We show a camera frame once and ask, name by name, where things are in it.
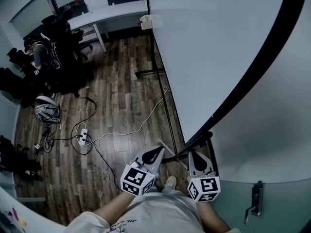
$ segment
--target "small white box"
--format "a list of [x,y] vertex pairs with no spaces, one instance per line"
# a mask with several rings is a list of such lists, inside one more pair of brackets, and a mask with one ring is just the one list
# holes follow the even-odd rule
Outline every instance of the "small white box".
[[152,17],[151,15],[145,15],[139,18],[140,26],[142,30],[152,29]]
[[141,196],[154,186],[156,176],[138,168],[126,165],[121,176],[121,190]]
[[193,178],[187,190],[196,203],[213,201],[221,191],[219,177]]
[[84,146],[86,144],[87,133],[88,133],[87,129],[82,129],[81,130],[82,137],[80,137],[80,140],[79,140],[79,145],[80,146]]

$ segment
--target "white cable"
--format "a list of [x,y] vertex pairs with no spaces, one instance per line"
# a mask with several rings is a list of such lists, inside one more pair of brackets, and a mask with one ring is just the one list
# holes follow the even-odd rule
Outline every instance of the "white cable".
[[[164,91],[164,95],[165,95],[165,94],[166,94],[167,92],[169,92],[170,90],[165,86],[165,87],[163,87],[163,91]],[[101,137],[95,139],[94,141],[92,141],[92,142],[90,142],[90,143],[88,143],[88,144],[85,144],[85,145],[83,145],[83,146],[82,146],[82,145],[80,145],[80,146],[81,146],[81,147],[88,146],[88,145],[92,144],[93,142],[96,142],[96,141],[98,141],[99,139],[102,139],[103,137],[105,137],[106,135],[109,135],[109,134],[115,134],[115,135],[129,135],[129,134],[133,134],[133,133],[139,132],[139,131],[141,130],[142,126],[145,124],[145,122],[148,121],[148,119],[151,117],[152,113],[155,111],[155,109],[156,109],[156,107],[158,106],[158,104],[162,102],[162,100],[163,100],[163,98],[155,105],[155,107],[154,107],[154,109],[152,110],[152,112],[150,113],[150,115],[147,117],[146,120],[144,120],[144,122],[141,124],[140,128],[139,128],[137,131],[133,131],[133,132],[126,133],[126,134],[106,133],[106,134],[104,134],[103,136],[101,136]]]

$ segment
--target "white cube with marker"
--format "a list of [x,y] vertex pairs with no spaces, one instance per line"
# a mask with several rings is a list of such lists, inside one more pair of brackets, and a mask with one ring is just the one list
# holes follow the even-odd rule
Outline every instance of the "white cube with marker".
[[121,176],[121,190],[141,196],[154,186],[155,181],[154,174],[126,165]]
[[196,203],[213,201],[220,193],[219,177],[193,178],[187,190]]

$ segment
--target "shoe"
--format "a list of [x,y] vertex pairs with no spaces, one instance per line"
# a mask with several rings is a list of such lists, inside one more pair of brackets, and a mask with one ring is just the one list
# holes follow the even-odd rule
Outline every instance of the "shoe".
[[165,183],[165,187],[166,186],[170,186],[172,189],[175,189],[176,187],[176,184],[177,184],[177,179],[175,176],[170,176],[167,180],[166,180],[166,183]]

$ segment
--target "black cable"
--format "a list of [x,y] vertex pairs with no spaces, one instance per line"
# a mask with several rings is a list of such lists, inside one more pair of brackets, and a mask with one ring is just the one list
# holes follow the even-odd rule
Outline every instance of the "black cable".
[[[93,112],[87,119],[84,119],[84,120],[78,122],[77,124],[75,124],[75,125],[72,127],[70,136],[72,136],[73,130],[74,130],[74,128],[75,128],[77,125],[79,125],[79,124],[82,123],[82,122],[85,122],[85,121],[89,120],[92,116],[95,115],[95,113],[96,113],[96,111],[97,111],[97,106],[96,106],[96,103],[94,102],[94,100],[90,99],[89,97],[85,97],[85,99],[86,99],[87,101],[90,101],[91,103],[94,104],[94,112]],[[80,152],[74,147],[74,145],[73,145],[73,143],[72,143],[72,139],[70,139],[70,143],[71,143],[73,149],[76,151],[76,153],[81,154],[81,155],[87,155],[87,154],[90,153],[90,152],[92,151],[92,149],[93,149],[93,146],[92,146],[92,144],[91,144],[91,147],[90,147],[90,149],[87,151],[87,153],[86,153],[86,154],[83,154],[83,153],[80,153]]]
[[51,133],[51,137],[54,135],[54,133],[57,131],[57,127],[56,129],[53,131],[53,133]]
[[122,191],[122,190],[119,188],[119,186],[117,185],[117,183],[116,183],[116,176],[115,176],[115,173],[113,172],[111,166],[109,166],[108,162],[105,160],[105,158],[103,158],[102,154],[98,151],[98,149],[97,149],[95,143],[93,142],[92,137],[91,137],[89,134],[87,134],[87,135],[89,136],[89,138],[91,139],[92,142],[89,142],[89,141],[86,141],[86,142],[89,142],[89,143],[91,143],[92,145],[94,144],[95,150],[96,150],[97,153],[101,156],[101,158],[106,162],[107,166],[110,168],[110,170],[111,170],[111,172],[112,172],[112,175],[113,175],[113,181],[114,181],[114,183],[115,183],[116,188],[118,188],[120,191]]
[[46,150],[49,150],[49,148],[50,148],[50,143],[49,143],[49,140],[48,140],[47,138],[41,138],[41,140],[40,140],[40,142],[39,142],[40,145],[42,145],[41,142],[42,142],[43,139],[45,139],[45,142],[44,142],[44,147],[42,146],[42,150],[43,150],[45,153],[50,153],[50,152],[52,151],[52,145],[51,145],[50,151],[48,151],[48,152],[45,151],[44,148],[45,148]]
[[58,140],[68,141],[68,140],[71,140],[71,139],[73,139],[73,138],[76,138],[77,136],[82,137],[81,134],[78,134],[78,135],[75,135],[75,136],[73,136],[73,137],[71,137],[71,138],[67,138],[67,139],[58,138],[58,139],[52,139],[52,140],[54,140],[54,141],[58,141]]

